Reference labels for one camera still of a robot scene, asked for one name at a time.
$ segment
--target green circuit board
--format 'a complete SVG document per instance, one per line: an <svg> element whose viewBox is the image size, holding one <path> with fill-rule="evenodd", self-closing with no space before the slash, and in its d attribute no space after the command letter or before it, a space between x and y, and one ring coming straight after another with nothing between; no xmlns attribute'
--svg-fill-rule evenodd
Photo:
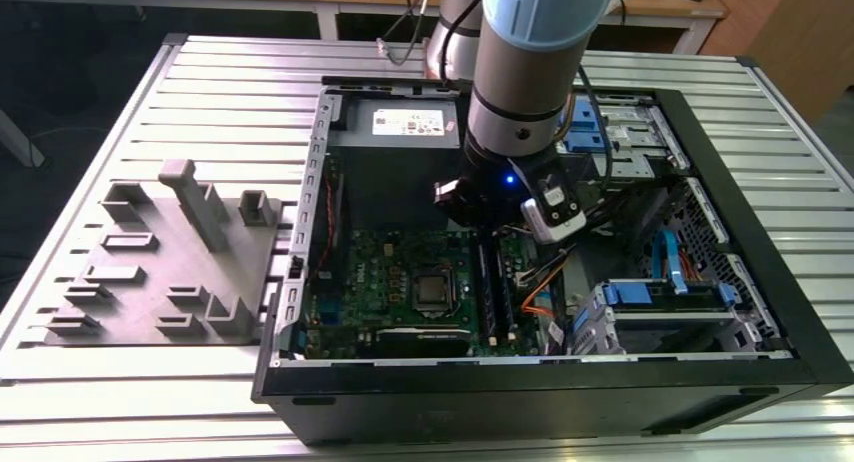
<svg viewBox="0 0 854 462"><path fill-rule="evenodd" d="M489 346L480 340L472 244L467 231L353 231L343 295L319 295L309 319L313 358L352 358L352 339L379 327L463 329L472 334L472 356L530 354L535 343L522 337ZM502 240L507 269L527 268L520 237ZM448 306L419 305L432 283L447 291Z"/></svg>

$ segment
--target aluminum extrusion table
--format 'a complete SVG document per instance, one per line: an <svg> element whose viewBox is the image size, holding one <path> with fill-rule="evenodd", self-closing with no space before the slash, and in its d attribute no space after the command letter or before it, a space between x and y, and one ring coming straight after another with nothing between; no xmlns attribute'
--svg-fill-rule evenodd
<svg viewBox="0 0 854 462"><path fill-rule="evenodd" d="M50 302L109 222L111 181L149 194L164 158L196 160L221 197L296 202L324 74L419 77L372 43L169 36L0 315L0 458L163 460L850 460L854 389L772 407L699 436L304 447L249 401L256 347L56 348L36 344ZM848 360L854 360L854 181L759 69L724 57L588 53L598 86L680 90ZM284 221L293 211L284 212ZM287 249L288 231L279 235ZM283 274L284 255L272 274Z"/></svg>

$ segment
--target blue cable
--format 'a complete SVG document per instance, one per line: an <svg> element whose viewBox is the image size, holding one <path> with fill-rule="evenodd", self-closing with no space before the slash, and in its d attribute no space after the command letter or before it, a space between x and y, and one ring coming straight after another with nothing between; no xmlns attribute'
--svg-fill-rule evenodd
<svg viewBox="0 0 854 462"><path fill-rule="evenodd" d="M679 242L676 240L675 232L670 229L662 229L658 234L655 234L655 241L652 242L652 267L650 273L652 274L654 279L664 277L662 274L662 244L666 246L667 250L667 271L675 292L676 294L687 294L688 287L684 285L682 264L679 263Z"/></svg>

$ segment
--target white table leg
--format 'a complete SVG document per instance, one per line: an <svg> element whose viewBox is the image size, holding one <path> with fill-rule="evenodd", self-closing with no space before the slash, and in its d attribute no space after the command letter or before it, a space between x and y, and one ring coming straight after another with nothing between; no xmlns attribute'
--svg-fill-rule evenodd
<svg viewBox="0 0 854 462"><path fill-rule="evenodd" d="M2 145L25 167L38 167L44 162L41 152L0 110L0 145Z"/></svg>
<svg viewBox="0 0 854 462"><path fill-rule="evenodd" d="M672 49L674 54L696 55L706 38L715 26L716 19L694 19L691 26L682 34L676 47Z"/></svg>
<svg viewBox="0 0 854 462"><path fill-rule="evenodd" d="M317 14L317 25L320 26L320 39L337 40L337 4L317 2L315 6Z"/></svg>

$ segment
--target dark floor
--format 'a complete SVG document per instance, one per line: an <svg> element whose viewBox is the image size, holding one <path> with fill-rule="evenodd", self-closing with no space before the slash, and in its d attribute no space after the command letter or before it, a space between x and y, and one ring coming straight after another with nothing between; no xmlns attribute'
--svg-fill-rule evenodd
<svg viewBox="0 0 854 462"><path fill-rule="evenodd" d="M392 16L344 15L340 36L373 40ZM435 20L424 26L432 32ZM169 32L317 38L312 14L0 2L0 107L49 158L22 167L0 149L0 306ZM408 40L403 24L389 40ZM854 171L854 95L816 130Z"/></svg>

